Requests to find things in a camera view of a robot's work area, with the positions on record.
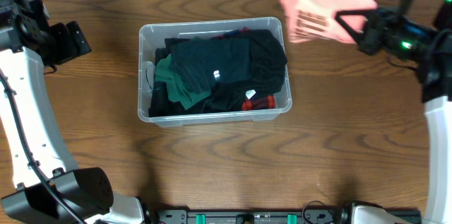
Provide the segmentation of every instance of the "robotic arm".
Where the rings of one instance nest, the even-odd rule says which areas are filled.
[[[360,51],[373,55],[385,49],[399,59],[417,62],[430,133],[429,200],[423,223],[452,223],[452,5],[444,4],[435,20],[438,30],[433,30],[410,22],[404,15],[411,0],[401,1],[398,9],[340,11],[336,20]],[[366,17],[361,33],[342,20],[349,15]],[[79,223],[149,223],[148,212],[138,199],[113,192],[100,168],[78,169],[63,142],[47,97],[44,68],[56,70],[55,65],[87,54],[90,47],[76,22],[49,26],[47,19],[42,0],[0,0],[0,81],[5,93],[0,98],[0,116],[17,190],[2,199],[4,210],[24,223],[73,223],[74,219]],[[387,212],[364,202],[340,209],[307,208],[301,215],[172,210],[158,216],[160,224],[420,222],[416,214]]]

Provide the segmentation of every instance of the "wooden table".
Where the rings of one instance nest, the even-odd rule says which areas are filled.
[[[50,23],[78,21],[93,49],[46,76],[56,120],[80,166],[101,167],[114,190],[157,208],[302,208],[314,199],[328,205],[359,199],[424,210],[429,137],[420,86],[383,54],[286,40],[288,113],[269,122],[162,129],[137,116],[140,27],[262,16],[284,21],[278,0],[44,2]],[[411,19],[431,25],[441,2],[416,0]],[[14,186],[4,132],[0,151],[5,196]],[[0,211],[1,223],[13,223]]]

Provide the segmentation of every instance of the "plastic bin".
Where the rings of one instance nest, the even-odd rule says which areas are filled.
[[[284,48],[281,22],[274,17],[250,18],[241,20],[219,20],[196,23],[161,23],[144,25],[140,29],[140,59],[138,65],[138,116],[144,122],[152,122],[158,126],[182,126],[185,124],[201,124],[208,122],[231,122],[242,120],[270,120],[292,107],[289,75],[285,68],[285,82],[279,93],[275,94],[276,108],[271,110],[253,110],[241,112],[221,112],[213,114],[178,115],[168,117],[149,117],[148,109],[154,84],[155,50],[165,47],[165,38],[209,38],[231,30],[247,27],[251,30],[268,29],[280,41]]]

